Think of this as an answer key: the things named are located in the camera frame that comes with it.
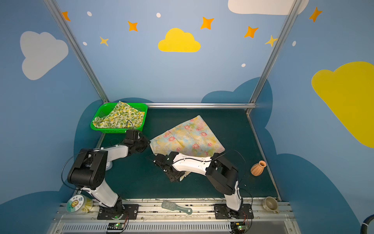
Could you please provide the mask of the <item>pastel floral skirt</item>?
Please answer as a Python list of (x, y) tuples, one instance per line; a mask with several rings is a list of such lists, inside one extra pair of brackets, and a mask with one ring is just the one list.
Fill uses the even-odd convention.
[(168, 155), (180, 152), (194, 157), (212, 157), (225, 151), (224, 146), (214, 135), (201, 116), (197, 116), (151, 140), (154, 154)]

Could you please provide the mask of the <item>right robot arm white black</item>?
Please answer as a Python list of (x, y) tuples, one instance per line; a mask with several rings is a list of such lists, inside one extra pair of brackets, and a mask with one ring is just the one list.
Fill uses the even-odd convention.
[(170, 152), (168, 155), (156, 154), (153, 162), (165, 172), (171, 182), (181, 181), (187, 173), (205, 176), (225, 196), (227, 208), (239, 211), (243, 203), (239, 170), (224, 154), (215, 153), (212, 157), (201, 158)]

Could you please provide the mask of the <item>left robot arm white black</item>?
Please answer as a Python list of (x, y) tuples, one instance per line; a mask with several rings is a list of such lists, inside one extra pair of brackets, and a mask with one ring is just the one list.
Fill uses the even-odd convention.
[(93, 196), (105, 208), (114, 208), (119, 195), (105, 181), (107, 164), (145, 151), (151, 142), (146, 137), (124, 139), (120, 144), (96, 149), (82, 149), (67, 175), (67, 182), (73, 189), (83, 190)]

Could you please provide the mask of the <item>green lemon print skirt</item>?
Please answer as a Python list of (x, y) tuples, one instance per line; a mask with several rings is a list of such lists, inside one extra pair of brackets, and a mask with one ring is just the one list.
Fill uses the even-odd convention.
[(95, 117), (92, 124), (99, 129), (134, 129), (142, 125), (144, 117), (145, 112), (120, 101), (107, 116)]

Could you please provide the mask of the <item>green plastic basket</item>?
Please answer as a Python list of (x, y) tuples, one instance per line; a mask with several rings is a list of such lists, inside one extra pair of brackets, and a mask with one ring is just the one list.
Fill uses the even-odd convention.
[(106, 103), (95, 113), (91, 128), (105, 134), (124, 134), (127, 130), (143, 130), (148, 106), (144, 103)]

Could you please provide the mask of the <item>green hair brush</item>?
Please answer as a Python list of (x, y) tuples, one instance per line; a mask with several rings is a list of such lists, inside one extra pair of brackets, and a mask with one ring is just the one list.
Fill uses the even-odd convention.
[(170, 201), (167, 201), (167, 200), (164, 200), (162, 202), (161, 207), (163, 209), (167, 209), (167, 210), (170, 210), (170, 211), (180, 211), (180, 212), (186, 213), (187, 215), (191, 215), (193, 213), (193, 210), (191, 208), (181, 207), (181, 206), (177, 205), (176, 203), (170, 202)]

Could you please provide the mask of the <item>round clear jar green lid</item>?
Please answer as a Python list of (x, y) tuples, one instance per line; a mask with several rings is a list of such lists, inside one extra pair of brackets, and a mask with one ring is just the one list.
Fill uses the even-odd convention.
[(93, 200), (82, 194), (71, 197), (66, 205), (66, 211), (75, 215), (87, 214), (92, 208)]

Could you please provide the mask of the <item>left controller circuit board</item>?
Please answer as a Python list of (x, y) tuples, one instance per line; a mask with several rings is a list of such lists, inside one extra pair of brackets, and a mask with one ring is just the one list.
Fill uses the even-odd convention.
[(125, 230), (125, 223), (109, 223), (107, 226), (106, 234), (121, 234)]

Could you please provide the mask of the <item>controller circuit board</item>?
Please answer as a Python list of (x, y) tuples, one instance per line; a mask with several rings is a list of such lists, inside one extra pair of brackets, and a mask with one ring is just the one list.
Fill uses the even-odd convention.
[(231, 234), (244, 234), (247, 231), (247, 225), (243, 222), (230, 223)]
[(121, 234), (125, 230), (125, 223), (109, 223), (107, 226), (106, 234)]

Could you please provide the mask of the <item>terracotta ribbed vase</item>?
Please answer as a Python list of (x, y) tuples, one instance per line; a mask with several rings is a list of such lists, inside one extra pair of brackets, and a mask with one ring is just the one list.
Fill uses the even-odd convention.
[(259, 176), (263, 173), (266, 166), (267, 166), (267, 163), (265, 161), (261, 160), (251, 167), (250, 172), (253, 176)]

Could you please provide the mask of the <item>right controller circuit board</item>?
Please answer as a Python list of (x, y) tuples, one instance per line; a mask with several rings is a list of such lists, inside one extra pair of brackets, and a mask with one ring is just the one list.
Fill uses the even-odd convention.
[(247, 225), (243, 222), (230, 223), (231, 234), (244, 234), (247, 231)]

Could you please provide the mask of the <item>beige ceramic cup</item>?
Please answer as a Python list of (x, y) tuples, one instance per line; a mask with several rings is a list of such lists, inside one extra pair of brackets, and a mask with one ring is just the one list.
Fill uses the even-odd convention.
[(266, 197), (262, 201), (262, 206), (265, 210), (278, 214), (280, 212), (278, 202), (273, 197)]

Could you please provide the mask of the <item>aluminium rail base frame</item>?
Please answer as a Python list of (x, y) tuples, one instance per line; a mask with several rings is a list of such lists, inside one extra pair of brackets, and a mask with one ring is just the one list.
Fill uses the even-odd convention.
[(122, 234), (230, 234), (231, 222), (245, 222), (248, 234), (299, 234), (301, 230), (296, 222), (291, 205), (279, 202), (278, 214), (265, 210), (263, 198), (244, 198), (244, 204), (250, 204), (253, 219), (216, 219), (214, 204), (225, 204), (223, 199), (172, 199), (181, 207), (193, 210), (191, 215), (170, 211), (161, 207), (163, 199), (129, 199), (124, 204), (138, 204), (135, 220), (97, 220), (99, 206), (94, 204), (87, 214), (72, 214), (61, 204), (51, 226), (49, 234), (106, 234), (109, 223), (124, 222)]

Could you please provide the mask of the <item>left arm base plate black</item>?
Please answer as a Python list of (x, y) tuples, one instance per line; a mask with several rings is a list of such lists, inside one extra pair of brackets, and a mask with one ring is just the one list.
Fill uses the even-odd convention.
[(123, 204), (122, 207), (99, 207), (97, 220), (135, 220), (137, 218), (138, 204)]

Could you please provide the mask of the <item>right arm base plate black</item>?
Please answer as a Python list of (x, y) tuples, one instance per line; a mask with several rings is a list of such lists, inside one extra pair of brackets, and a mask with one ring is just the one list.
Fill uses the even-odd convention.
[(216, 219), (253, 219), (254, 214), (250, 204), (242, 204), (238, 211), (229, 209), (225, 204), (214, 204)]

